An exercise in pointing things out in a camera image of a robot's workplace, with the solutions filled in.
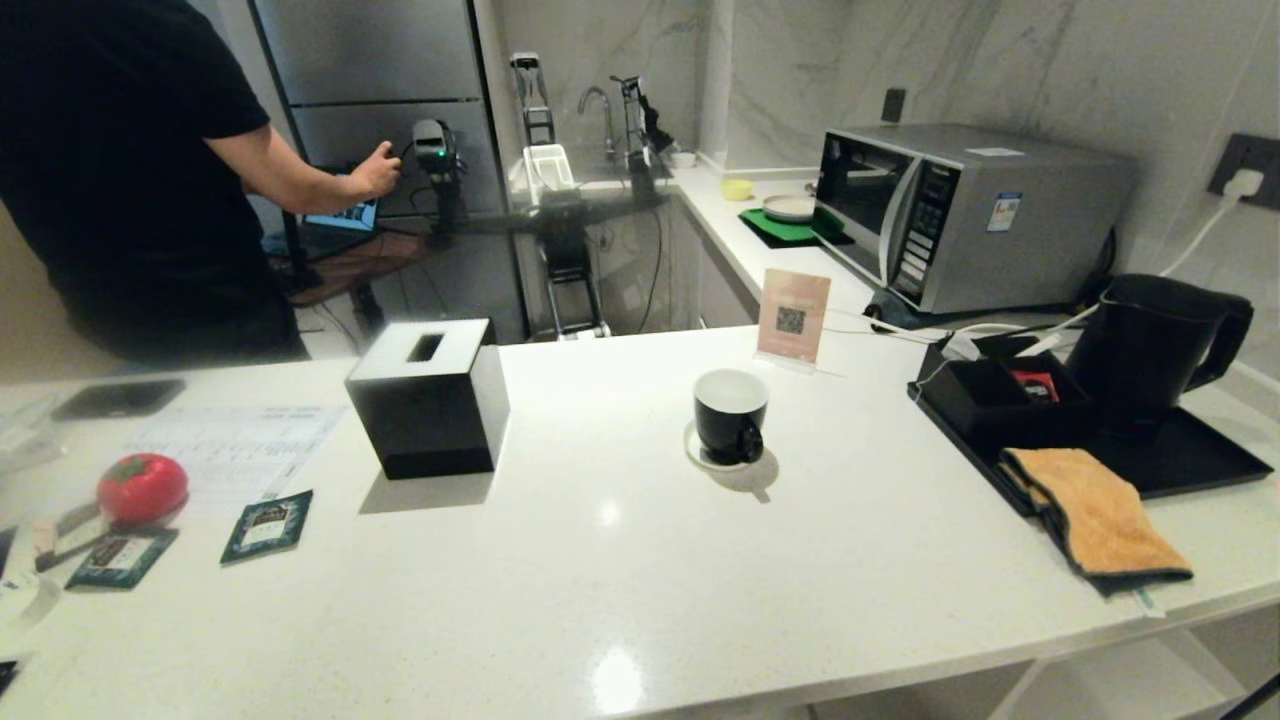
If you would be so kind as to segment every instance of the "marble wall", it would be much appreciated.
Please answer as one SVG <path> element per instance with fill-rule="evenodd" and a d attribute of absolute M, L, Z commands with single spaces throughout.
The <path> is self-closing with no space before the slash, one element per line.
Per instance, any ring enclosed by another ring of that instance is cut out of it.
<path fill-rule="evenodd" d="M 699 37 L 698 150 L 722 168 L 728 151 L 728 99 L 733 83 L 736 0 L 712 0 Z"/>
<path fill-rule="evenodd" d="M 878 123 L 884 90 L 905 87 L 906 123 L 969 123 L 1134 156 L 1142 176 L 1120 223 L 1119 266 L 1156 272 L 1212 213 L 1204 187 L 1230 133 L 1280 136 L 1276 5 L 855 1 L 831 122 Z M 1280 214 L 1244 206 L 1178 273 L 1253 300 L 1242 357 L 1272 379 L 1277 237 Z"/>
<path fill-rule="evenodd" d="M 726 169 L 818 164 L 854 6 L 850 0 L 733 5 Z"/>
<path fill-rule="evenodd" d="M 591 86 L 609 94 L 621 138 L 622 99 L 609 79 L 617 74 L 643 76 L 645 95 L 662 113 L 662 128 L 681 146 L 696 147 L 696 59 L 708 8 L 709 0 L 498 0 L 507 56 L 538 53 L 557 141 L 566 146 L 603 147 L 599 99 L 591 100 L 585 115 L 577 113 L 579 97 Z M 506 83 L 515 92 L 509 73 Z"/>

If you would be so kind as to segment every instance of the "red tomato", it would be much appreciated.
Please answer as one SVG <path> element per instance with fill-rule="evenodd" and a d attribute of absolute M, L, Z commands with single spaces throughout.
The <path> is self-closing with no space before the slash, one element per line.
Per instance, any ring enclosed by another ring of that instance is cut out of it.
<path fill-rule="evenodd" d="M 187 471 L 164 455 L 129 455 L 97 482 L 99 506 L 124 525 L 159 520 L 186 501 Z"/>

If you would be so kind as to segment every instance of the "microwave control panel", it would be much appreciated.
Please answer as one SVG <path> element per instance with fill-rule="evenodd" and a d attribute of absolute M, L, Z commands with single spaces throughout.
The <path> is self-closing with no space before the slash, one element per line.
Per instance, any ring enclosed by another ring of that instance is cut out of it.
<path fill-rule="evenodd" d="M 919 305 L 924 295 L 924 281 L 929 274 L 933 258 L 938 254 L 938 238 L 947 223 L 951 197 L 960 182 L 960 170 L 924 163 L 920 172 L 920 184 L 913 199 L 908 215 L 906 241 L 902 258 L 899 260 L 893 290 Z"/>

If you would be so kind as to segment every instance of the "microwave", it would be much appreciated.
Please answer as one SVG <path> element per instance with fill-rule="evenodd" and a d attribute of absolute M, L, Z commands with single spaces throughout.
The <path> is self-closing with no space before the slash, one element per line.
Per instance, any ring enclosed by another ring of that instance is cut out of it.
<path fill-rule="evenodd" d="M 1129 158 L 956 124 L 827 131 L 813 229 L 920 313 L 1075 302 L 1138 174 Z"/>

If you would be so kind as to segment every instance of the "microwave label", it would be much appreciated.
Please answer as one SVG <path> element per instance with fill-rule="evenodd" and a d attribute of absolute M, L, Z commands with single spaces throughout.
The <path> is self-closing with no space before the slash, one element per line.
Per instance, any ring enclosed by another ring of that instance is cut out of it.
<path fill-rule="evenodd" d="M 983 158 L 1012 158 L 1014 155 L 1025 155 L 1025 152 L 1019 152 L 1007 147 L 966 147 L 965 152 L 973 152 L 974 155 L 982 155 Z"/>
<path fill-rule="evenodd" d="M 997 195 L 996 206 L 991 210 L 991 220 L 987 222 L 987 232 L 1009 232 L 1009 228 L 1014 227 L 1014 215 L 1018 214 L 1018 205 L 1021 201 L 1021 192 Z"/>

